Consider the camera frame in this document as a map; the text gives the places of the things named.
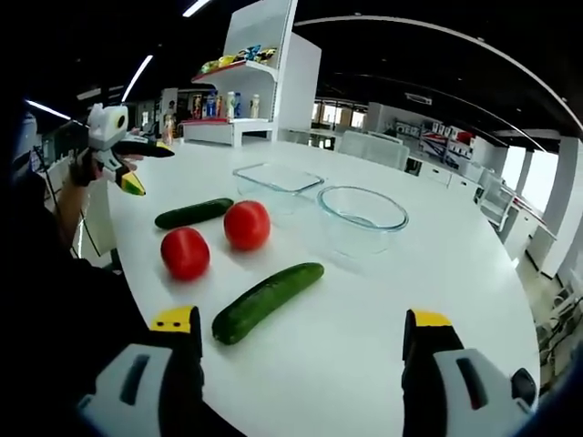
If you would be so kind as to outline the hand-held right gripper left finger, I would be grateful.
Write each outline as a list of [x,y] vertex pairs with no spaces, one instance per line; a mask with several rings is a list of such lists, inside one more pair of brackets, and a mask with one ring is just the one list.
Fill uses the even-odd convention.
[[203,369],[199,309],[161,312],[96,377],[77,405],[96,436],[194,436],[201,430]]

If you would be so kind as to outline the person's left hand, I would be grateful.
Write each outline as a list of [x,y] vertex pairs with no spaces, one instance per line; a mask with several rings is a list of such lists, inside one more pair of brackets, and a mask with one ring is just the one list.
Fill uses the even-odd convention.
[[74,156],[69,164],[69,179],[76,187],[86,188],[102,176],[100,163],[95,158],[95,152],[86,148]]

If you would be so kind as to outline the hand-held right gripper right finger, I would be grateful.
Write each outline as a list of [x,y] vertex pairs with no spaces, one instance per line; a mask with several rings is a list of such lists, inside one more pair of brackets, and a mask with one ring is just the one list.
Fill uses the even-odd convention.
[[531,374],[503,373],[440,313],[406,312],[402,359],[404,436],[511,436],[532,414]]

